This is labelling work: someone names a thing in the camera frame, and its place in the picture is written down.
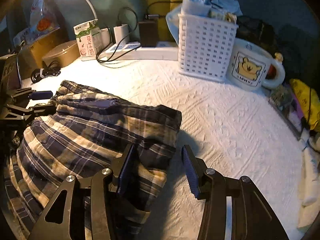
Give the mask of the plaid pants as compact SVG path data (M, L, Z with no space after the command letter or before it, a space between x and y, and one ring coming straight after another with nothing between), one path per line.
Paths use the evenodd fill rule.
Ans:
M7 204L19 239L27 239L68 175L91 177L111 165L128 144L137 150L121 211L123 233L139 234L167 179L182 122L180 111L141 106L94 87L63 81L50 103L53 115L24 130L4 170Z

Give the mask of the white power strip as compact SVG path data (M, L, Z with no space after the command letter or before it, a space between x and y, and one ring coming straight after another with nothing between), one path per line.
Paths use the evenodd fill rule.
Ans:
M117 44L111 46L104 51L100 58L106 60L115 51L114 56L111 58L114 60L120 57L118 60L178 60L178 46L175 42L161 41L158 42L155 47L139 47L139 42L129 42L126 45L120 45L116 49Z

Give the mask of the white charger plug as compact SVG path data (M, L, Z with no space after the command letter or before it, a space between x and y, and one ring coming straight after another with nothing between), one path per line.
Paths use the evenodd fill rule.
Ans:
M120 26L114 27L114 36L116 39L116 44L120 46L125 46L130 41L129 37L129 26L128 24L122 24Z

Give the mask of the tan lidded box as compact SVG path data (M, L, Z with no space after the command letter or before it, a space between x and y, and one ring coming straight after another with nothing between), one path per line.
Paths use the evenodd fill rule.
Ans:
M50 50L46 55L42 57L42 61L49 66L50 63L56 61L61 68L67 67L72 62L80 57L78 44L76 40L68 41L62 43L52 50Z

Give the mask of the cardboard box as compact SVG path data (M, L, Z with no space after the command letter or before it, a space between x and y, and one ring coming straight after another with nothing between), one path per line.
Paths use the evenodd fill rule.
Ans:
M21 79L31 77L35 69L42 68L42 57L58 45L69 41L67 31L57 28L24 46L17 56Z

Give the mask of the white plastic basket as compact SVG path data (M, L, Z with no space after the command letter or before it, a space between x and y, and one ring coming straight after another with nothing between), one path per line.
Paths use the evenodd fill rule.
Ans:
M178 72L223 82L238 25L195 15L179 16Z

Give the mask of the white textured tablecloth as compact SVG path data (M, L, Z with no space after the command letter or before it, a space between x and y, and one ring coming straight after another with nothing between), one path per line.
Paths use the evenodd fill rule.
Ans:
M208 167L231 178L250 177L289 239L297 229L302 149L262 90L182 75L175 61L132 60L101 65L76 60L57 77L24 87L57 91L63 80L95 87L139 105L165 105L182 113L178 147L191 146Z

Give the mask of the green white milk carton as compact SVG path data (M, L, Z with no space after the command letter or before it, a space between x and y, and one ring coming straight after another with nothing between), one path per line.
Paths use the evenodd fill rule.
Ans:
M98 20L94 19L73 27L82 61L95 60L103 48Z

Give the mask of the black charger adapter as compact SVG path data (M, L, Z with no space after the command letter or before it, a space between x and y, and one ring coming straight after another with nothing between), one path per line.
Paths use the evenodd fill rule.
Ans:
M138 23L141 47L155 47L158 42L158 27L155 21Z

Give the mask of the yellow snack bag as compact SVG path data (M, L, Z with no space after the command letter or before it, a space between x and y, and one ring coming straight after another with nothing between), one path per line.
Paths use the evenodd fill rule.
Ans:
M290 86L298 99L304 118L308 122L310 129L319 132L320 107L316 91L299 79L291 79Z

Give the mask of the white bear mug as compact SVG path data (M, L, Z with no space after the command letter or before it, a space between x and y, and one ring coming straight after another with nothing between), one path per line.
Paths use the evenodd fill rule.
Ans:
M238 87L254 91L260 87L275 89L285 79L283 56L272 56L263 48L242 40L235 39L226 77Z

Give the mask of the snack bag with orange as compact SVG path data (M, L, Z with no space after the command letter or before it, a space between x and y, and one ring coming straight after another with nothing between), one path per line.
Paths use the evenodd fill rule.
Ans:
M33 0L29 25L13 38L14 46L20 45L22 41L31 44L60 27L50 0Z

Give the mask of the teal curtain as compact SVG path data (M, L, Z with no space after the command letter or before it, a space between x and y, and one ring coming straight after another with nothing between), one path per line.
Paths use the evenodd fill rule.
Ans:
M60 20L60 25L66 28L70 40L75 39L73 27L93 19L92 12L87 4L80 0L80 4L74 5L67 0L53 0L58 8L56 13ZM129 11L124 11L118 16L118 12L123 7L134 10L139 19L143 17L145 4L142 0L90 0L93 4L97 16L98 24L101 29L116 26L120 19L123 23L128 23L132 28L135 26L135 16Z

